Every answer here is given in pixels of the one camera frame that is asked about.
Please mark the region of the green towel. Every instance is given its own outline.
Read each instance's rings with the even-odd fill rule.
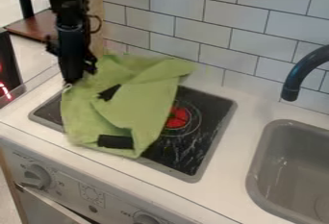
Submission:
[[[173,104],[179,77],[193,64],[170,58],[104,56],[96,75],[88,75],[62,95],[68,140],[103,152],[137,158],[160,135]],[[121,85],[110,101],[99,93]],[[98,147],[100,135],[131,137],[134,149]]]

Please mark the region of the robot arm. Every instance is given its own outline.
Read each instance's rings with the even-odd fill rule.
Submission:
[[[56,15],[58,39],[47,37],[47,51],[59,58],[59,65],[66,83],[74,84],[86,70],[95,73],[97,59],[89,50],[90,34],[100,30],[101,20],[88,15],[89,0],[49,0]],[[90,18],[97,18],[99,27],[91,31]]]

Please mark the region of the red heating element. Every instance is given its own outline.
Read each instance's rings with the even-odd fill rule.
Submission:
[[[12,96],[11,94],[9,93],[8,89],[6,88],[5,84],[3,84],[2,82],[0,82],[0,89],[2,90],[2,92],[6,95],[6,97],[9,99],[9,100],[12,100]]]
[[[189,112],[185,108],[172,107],[169,118],[165,124],[167,129],[183,128],[189,122]]]

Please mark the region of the black faucet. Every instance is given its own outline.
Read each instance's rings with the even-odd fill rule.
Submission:
[[[310,53],[291,70],[283,85],[281,97],[286,101],[295,101],[306,76],[325,62],[329,62],[329,45]]]

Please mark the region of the sink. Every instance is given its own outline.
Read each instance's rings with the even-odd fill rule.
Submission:
[[[329,223],[329,131],[292,120],[269,123],[246,188],[274,215],[294,223]]]

